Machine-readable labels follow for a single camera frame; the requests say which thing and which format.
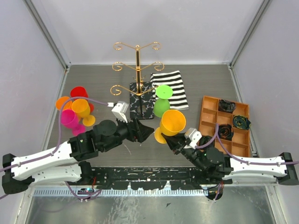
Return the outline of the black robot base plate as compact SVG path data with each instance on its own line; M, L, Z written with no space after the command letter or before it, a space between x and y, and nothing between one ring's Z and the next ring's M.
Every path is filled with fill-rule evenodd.
M198 169L189 167L146 168L146 167L93 167L83 174L83 180L68 182L83 186L95 183L96 189L154 190L163 189L167 183L171 190L201 189L204 185L217 186L221 180L205 177Z

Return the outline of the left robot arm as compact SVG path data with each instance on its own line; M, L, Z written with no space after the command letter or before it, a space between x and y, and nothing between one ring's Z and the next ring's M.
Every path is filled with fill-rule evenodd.
M88 185L95 176L88 159L122 145L124 140L142 143L153 132L153 128L143 125L138 119L128 123L104 120L58 148L23 157L6 154L2 157L2 188L6 195L11 195L38 183Z

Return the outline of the gold wine glass rack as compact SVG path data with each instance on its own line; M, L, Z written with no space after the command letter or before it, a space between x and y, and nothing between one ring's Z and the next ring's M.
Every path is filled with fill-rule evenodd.
M147 45L131 46L123 42L116 42L113 45L115 50L122 50L122 47L128 47L135 51L135 66L131 66L122 62L115 62L112 65L114 71L121 71L123 67L130 68L135 71L135 81L129 84L129 87L121 85L113 85L110 88L110 93L114 96L121 95L123 90L129 92L129 114L131 118L137 117L141 120L154 119L154 103L153 103L153 90L151 82L145 82L142 76L142 71L148 67L153 66L156 71L162 71L164 64L162 62L154 62L152 64L142 66L140 61L140 51L146 47L151 46L154 50L161 49L161 43L151 42Z

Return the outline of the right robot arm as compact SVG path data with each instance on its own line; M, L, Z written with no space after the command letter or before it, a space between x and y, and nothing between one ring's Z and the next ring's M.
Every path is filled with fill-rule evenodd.
M242 157L224 154L213 146L200 151L184 134L162 135L174 154L182 154L199 171L202 178L215 184L220 180L236 178L275 179L280 185L299 184L295 165L290 153L270 158Z

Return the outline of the green plastic wine glass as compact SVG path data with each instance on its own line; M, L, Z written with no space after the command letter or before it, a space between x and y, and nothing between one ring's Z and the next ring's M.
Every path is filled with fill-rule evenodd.
M161 118L164 112L170 109L169 98L173 95L173 90L168 85L160 85L156 88L156 101L154 104L154 115Z

